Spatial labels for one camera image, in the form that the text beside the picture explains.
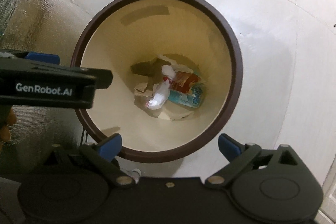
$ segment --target black cable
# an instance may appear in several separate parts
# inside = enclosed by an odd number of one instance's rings
[[[81,145],[83,144],[84,132],[85,132],[85,129],[83,128],[83,131],[82,131],[82,138],[81,138]]]

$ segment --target trash can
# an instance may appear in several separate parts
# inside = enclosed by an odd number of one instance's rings
[[[198,66],[206,93],[190,117],[151,117],[134,103],[130,67],[158,55]],[[89,135],[99,142],[119,133],[119,156],[146,163],[182,158],[213,139],[237,104],[243,77],[235,34],[204,0],[115,0],[83,31],[72,65],[109,69],[114,76],[108,89],[96,91],[91,109],[76,110]]]

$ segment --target floor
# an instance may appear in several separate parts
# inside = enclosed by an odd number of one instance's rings
[[[263,148],[290,144],[323,184],[336,154],[336,0],[206,0],[228,20],[244,63],[238,105],[222,132]],[[136,164],[146,176],[201,176],[227,161],[215,138],[184,159]]]

